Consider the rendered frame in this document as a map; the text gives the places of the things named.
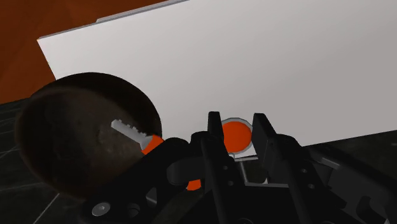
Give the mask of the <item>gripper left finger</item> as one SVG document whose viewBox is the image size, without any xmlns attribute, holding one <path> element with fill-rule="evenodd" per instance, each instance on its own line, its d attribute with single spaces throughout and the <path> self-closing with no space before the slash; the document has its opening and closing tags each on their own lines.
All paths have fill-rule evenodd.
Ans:
<svg viewBox="0 0 397 224">
<path fill-rule="evenodd" d="M 190 142 L 166 139 L 83 205 L 84 224 L 241 224 L 244 182 L 226 152 L 220 114 Z"/>
</svg>

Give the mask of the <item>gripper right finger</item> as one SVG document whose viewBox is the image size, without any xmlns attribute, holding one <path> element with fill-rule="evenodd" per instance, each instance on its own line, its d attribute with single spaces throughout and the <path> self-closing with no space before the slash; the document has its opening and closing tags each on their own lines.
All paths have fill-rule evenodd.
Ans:
<svg viewBox="0 0 397 224">
<path fill-rule="evenodd" d="M 397 181 L 338 149 L 300 146 L 263 113 L 252 128 L 268 182 L 288 185 L 301 224 L 397 224 Z"/>
</svg>

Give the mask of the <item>orange round disc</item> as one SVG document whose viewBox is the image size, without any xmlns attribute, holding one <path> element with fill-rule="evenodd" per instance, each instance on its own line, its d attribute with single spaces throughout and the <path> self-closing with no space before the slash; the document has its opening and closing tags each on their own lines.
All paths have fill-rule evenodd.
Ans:
<svg viewBox="0 0 397 224">
<path fill-rule="evenodd" d="M 224 119 L 221 125 L 228 155 L 237 163 L 244 183 L 247 184 L 249 181 L 243 162 L 258 158 L 251 141 L 253 127 L 248 121 L 239 117 Z"/>
</svg>

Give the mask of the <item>white cabinet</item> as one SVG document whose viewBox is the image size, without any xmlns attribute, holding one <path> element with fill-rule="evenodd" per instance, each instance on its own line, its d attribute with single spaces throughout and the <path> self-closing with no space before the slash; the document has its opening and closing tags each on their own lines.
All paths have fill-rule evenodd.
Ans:
<svg viewBox="0 0 397 224">
<path fill-rule="evenodd" d="M 56 78 L 134 84 L 165 137 L 210 111 L 264 113 L 302 145 L 397 129 L 397 0 L 178 0 L 38 43 Z"/>
</svg>

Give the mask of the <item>dark brown bowl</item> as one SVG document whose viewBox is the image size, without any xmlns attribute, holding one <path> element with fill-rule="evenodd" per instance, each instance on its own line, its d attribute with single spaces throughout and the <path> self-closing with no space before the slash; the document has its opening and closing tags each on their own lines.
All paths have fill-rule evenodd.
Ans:
<svg viewBox="0 0 397 224">
<path fill-rule="evenodd" d="M 162 135 L 158 111 L 139 88 L 111 74 L 72 74 L 24 102 L 15 140 L 36 177 L 60 193 L 86 199 L 143 156 L 137 142 L 111 127 L 113 120 Z"/>
</svg>

